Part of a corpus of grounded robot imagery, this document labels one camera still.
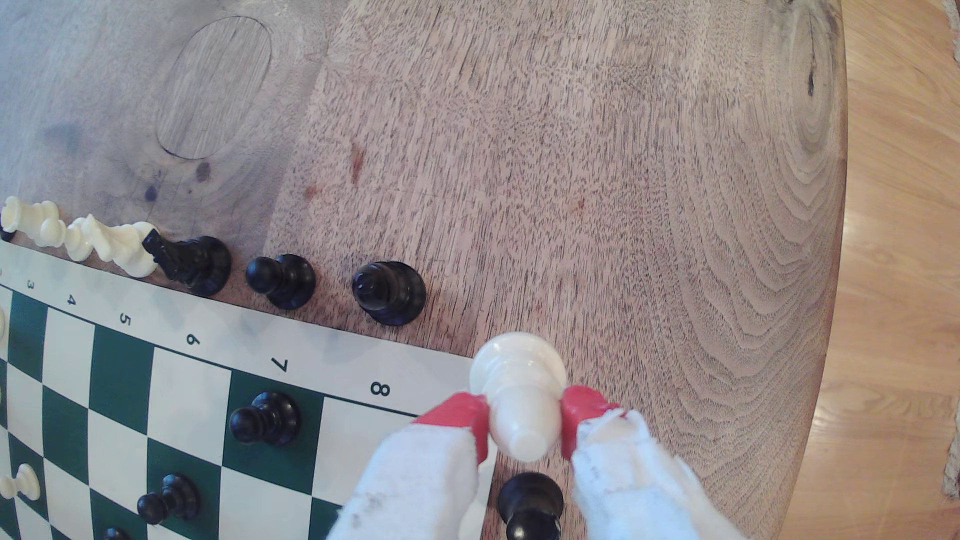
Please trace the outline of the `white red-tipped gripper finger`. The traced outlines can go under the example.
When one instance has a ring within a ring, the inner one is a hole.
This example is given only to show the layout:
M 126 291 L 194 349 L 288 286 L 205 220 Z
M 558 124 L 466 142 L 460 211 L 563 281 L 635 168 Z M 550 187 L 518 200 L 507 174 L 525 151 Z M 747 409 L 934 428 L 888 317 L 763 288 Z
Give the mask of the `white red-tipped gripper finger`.
M 744 539 L 690 466 L 642 413 L 570 385 L 560 397 L 560 451 L 588 539 Z
M 456 392 L 384 439 L 327 539 L 457 539 L 489 453 L 484 396 Z

